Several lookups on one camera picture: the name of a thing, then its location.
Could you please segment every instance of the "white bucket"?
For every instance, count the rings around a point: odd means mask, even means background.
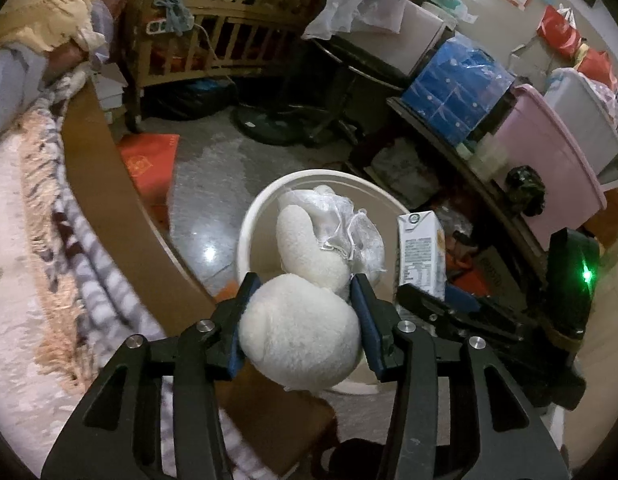
[[[385,244],[385,269],[380,282],[374,287],[378,298],[393,301],[398,226],[396,217],[409,213],[407,208],[383,189],[340,171],[305,170],[283,176],[263,189],[251,203],[244,217],[238,238],[236,271],[238,281],[247,272],[256,272],[265,282],[279,274],[280,256],[276,243],[278,197],[289,189],[313,189],[326,184],[336,194],[346,196],[355,209],[366,209]],[[353,373],[333,388],[349,394],[374,394],[383,391],[375,375],[363,358]]]

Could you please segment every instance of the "person's hand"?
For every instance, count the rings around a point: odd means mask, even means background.
[[[51,83],[62,74],[86,61],[88,57],[89,53],[84,52],[73,40],[63,43],[49,52],[46,71],[44,71],[42,80],[45,83]]]

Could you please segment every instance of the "green light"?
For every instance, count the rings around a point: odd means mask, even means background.
[[[582,278],[585,280],[585,283],[589,285],[590,281],[593,278],[592,272],[585,266],[585,270],[582,272]]]

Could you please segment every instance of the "pink plastic bin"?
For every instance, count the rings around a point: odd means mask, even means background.
[[[508,154],[506,171],[528,165],[545,183],[544,211],[522,218],[546,251],[553,232],[579,228],[607,201],[576,140],[542,95],[530,85],[517,86],[513,94],[516,105],[495,137]],[[505,189],[504,178],[499,185]]]

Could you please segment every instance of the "metal screw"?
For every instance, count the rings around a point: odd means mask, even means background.
[[[484,341],[484,339],[477,335],[472,335],[469,338],[469,344],[476,350],[482,350],[484,347],[487,346],[487,343]]]
[[[211,332],[215,328],[215,324],[210,319],[201,319],[196,323],[198,332]]]
[[[414,325],[414,323],[412,323],[411,321],[407,320],[399,321],[398,325],[396,326],[398,327],[398,330],[400,330],[400,332],[404,332],[406,334],[416,330],[416,325]]]
[[[144,339],[142,339],[142,336],[140,334],[135,334],[130,335],[128,338],[126,338],[124,344],[127,345],[127,347],[129,348],[140,348],[143,342]]]

